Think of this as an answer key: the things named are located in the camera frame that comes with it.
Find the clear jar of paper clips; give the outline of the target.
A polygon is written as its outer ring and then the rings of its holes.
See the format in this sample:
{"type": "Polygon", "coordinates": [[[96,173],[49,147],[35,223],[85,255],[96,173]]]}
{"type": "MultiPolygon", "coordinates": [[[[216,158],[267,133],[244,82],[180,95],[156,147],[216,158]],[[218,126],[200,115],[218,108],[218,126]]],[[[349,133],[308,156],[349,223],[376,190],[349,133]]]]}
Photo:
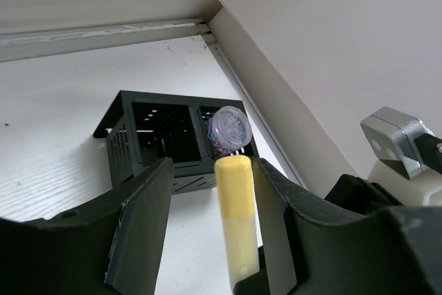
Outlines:
{"type": "Polygon", "coordinates": [[[223,106],[205,122],[205,125],[215,158],[240,151],[253,137],[248,117],[234,106],[223,106]]]}

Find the yellow highlighter pen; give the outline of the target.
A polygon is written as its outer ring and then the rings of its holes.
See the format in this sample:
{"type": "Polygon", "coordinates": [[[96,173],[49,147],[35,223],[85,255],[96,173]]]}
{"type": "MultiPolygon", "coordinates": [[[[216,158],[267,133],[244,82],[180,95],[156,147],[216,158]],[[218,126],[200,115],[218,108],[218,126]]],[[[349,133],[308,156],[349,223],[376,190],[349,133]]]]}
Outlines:
{"type": "Polygon", "coordinates": [[[215,162],[231,287],[259,271],[255,196],[250,158],[231,155],[215,162]]]}

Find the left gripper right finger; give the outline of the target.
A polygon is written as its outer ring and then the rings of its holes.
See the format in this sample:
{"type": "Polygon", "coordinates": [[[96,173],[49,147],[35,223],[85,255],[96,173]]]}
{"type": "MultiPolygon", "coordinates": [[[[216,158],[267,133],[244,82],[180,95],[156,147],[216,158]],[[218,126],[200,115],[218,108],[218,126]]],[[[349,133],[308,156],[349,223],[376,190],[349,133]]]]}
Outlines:
{"type": "Polygon", "coordinates": [[[351,175],[319,198],[253,161],[258,273],[235,294],[440,294],[441,208],[404,207],[351,175]]]}

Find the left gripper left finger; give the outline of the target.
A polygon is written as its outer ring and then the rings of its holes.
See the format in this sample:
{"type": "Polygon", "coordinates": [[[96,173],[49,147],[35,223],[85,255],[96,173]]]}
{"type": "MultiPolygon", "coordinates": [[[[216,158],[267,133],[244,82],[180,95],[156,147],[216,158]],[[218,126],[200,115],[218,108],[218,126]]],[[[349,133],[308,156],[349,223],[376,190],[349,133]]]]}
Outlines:
{"type": "Polygon", "coordinates": [[[1,220],[2,294],[153,294],[173,162],[51,219],[1,220]]]}

